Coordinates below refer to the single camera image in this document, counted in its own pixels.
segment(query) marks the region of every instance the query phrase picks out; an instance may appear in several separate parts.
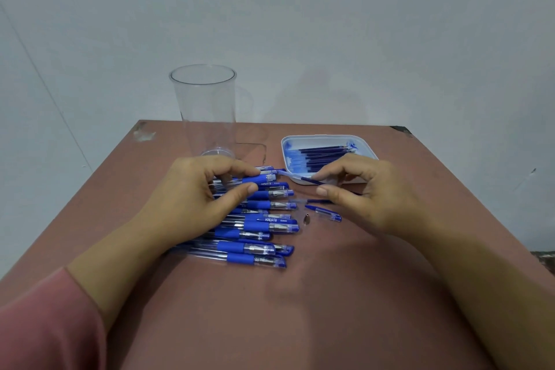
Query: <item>transparent cup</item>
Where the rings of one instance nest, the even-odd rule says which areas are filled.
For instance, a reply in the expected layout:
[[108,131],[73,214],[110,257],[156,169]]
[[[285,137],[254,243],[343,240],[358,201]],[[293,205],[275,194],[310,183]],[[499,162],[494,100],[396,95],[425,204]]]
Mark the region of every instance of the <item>transparent cup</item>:
[[188,65],[170,73],[193,156],[235,158],[235,78],[219,65]]

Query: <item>pink sleeve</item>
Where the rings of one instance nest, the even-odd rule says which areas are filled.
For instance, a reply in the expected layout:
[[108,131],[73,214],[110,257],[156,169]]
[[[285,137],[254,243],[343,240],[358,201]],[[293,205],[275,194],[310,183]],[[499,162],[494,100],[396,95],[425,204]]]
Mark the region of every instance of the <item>pink sleeve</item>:
[[101,315],[65,269],[0,308],[0,368],[105,367],[106,333]]

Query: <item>pile of pens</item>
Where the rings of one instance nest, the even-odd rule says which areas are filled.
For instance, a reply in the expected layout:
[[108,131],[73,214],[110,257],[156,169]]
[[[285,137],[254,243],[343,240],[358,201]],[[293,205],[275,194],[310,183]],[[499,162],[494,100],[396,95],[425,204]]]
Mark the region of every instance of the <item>pile of pens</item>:
[[293,234],[299,226],[290,214],[270,213],[270,210],[293,210],[290,202],[293,190],[286,182],[277,182],[278,171],[271,166],[257,167],[256,177],[233,178],[222,182],[214,179],[210,184],[214,197],[223,195],[228,188],[242,183],[256,183],[255,192],[234,209],[220,225],[194,240],[181,243],[170,252],[184,252],[213,260],[286,268],[285,257],[293,253],[294,246],[275,244],[269,240],[273,234]]
[[294,173],[316,173],[323,166],[338,160],[349,152],[356,152],[356,146],[323,146],[318,148],[286,149],[288,168]]

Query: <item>plastic tray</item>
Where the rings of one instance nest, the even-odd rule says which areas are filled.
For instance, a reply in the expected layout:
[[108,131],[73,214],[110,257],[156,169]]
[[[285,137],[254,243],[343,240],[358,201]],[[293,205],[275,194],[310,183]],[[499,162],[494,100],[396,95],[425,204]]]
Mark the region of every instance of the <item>plastic tray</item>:
[[[356,149],[358,155],[364,155],[365,157],[375,158],[378,157],[374,151],[368,146],[366,141],[358,136],[354,135],[291,135],[286,136],[281,140],[281,152],[283,153],[283,160],[285,161],[285,169],[289,172],[290,158],[286,156],[287,149],[304,149],[304,148],[319,148],[324,146],[335,146],[335,145],[353,145]],[[302,177],[310,177],[312,173],[301,173]],[[297,178],[292,178],[295,183],[298,184],[312,184]],[[327,180],[327,184],[337,184],[337,180]],[[364,183],[364,180],[357,177],[354,180],[345,182],[344,184],[356,184]]]

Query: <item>brown table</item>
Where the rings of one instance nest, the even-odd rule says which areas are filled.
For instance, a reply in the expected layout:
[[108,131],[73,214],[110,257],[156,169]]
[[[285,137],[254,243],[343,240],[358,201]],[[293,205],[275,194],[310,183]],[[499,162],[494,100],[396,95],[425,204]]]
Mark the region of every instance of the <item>brown table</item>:
[[[553,277],[413,135],[387,126],[242,123],[238,140],[248,143],[238,151],[255,165],[283,166],[281,139],[311,134],[364,138],[446,222],[481,237],[555,292]],[[138,123],[0,282],[0,304],[130,219],[170,163],[187,154],[180,122]],[[493,368],[431,266],[406,243],[347,219],[313,219],[302,233],[278,240],[296,246],[283,272],[161,258],[110,333],[109,366]]]

